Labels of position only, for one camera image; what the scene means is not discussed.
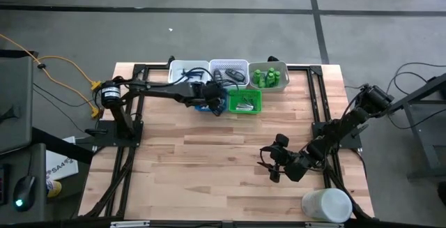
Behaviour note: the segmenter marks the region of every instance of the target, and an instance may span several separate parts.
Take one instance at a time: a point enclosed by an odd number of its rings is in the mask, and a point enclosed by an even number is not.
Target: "green basket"
[[[237,110],[238,103],[250,102],[254,110]],[[258,114],[262,111],[262,91],[257,90],[231,90],[229,91],[229,111],[237,114]]]

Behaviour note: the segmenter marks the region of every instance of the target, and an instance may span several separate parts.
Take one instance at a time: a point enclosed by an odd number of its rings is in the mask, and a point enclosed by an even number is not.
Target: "green object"
[[[273,73],[268,73],[268,76],[266,77],[266,87],[272,88],[275,85],[275,79]]]
[[[237,110],[237,104],[252,102],[253,110]],[[229,111],[237,114],[258,114],[262,111],[262,92],[251,89],[231,90],[229,92]]]
[[[256,71],[254,71],[254,75],[252,76],[252,82],[253,82],[254,84],[259,84],[259,81],[260,81],[260,74],[261,74],[260,70],[256,70]]]
[[[280,71],[274,72],[274,86],[279,85],[280,83]]]
[[[270,74],[270,73],[274,74],[274,68],[269,68],[268,69],[268,74]]]
[[[259,88],[263,89],[266,87],[266,81],[265,81],[265,74],[260,74],[260,80],[259,80]]]

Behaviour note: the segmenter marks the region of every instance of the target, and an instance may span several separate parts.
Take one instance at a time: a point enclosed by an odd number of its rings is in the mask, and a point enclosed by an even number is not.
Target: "computer mouse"
[[[35,200],[34,188],[35,176],[24,176],[15,184],[13,193],[13,205],[17,211],[29,210]]]

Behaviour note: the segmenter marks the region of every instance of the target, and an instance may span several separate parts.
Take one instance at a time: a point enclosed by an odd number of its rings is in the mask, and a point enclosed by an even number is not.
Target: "wooden table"
[[[133,65],[117,63],[114,77],[131,78]],[[341,69],[322,67],[330,112],[339,118],[348,104]],[[149,79],[167,82],[167,71],[152,70]],[[293,151],[312,138],[307,76],[293,71],[290,80],[285,92],[263,94],[262,112],[257,115],[216,117],[174,100],[146,98],[143,141],[134,160],[125,219],[311,220],[300,201],[306,192],[323,188],[322,175],[308,171],[298,183],[286,176],[273,183],[268,171],[256,163],[259,149],[272,144],[277,133],[290,138]],[[93,158],[80,215],[90,211],[109,186],[115,155],[116,148],[109,147]],[[339,157],[347,189],[373,215],[360,159],[346,150],[340,150]],[[119,188],[114,211],[120,195]]]

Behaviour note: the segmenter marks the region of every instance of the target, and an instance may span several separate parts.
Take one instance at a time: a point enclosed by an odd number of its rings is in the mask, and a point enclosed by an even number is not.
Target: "paper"
[[[67,137],[64,141],[76,145],[75,137]],[[79,172],[77,161],[52,151],[47,151],[47,180],[57,180]]]

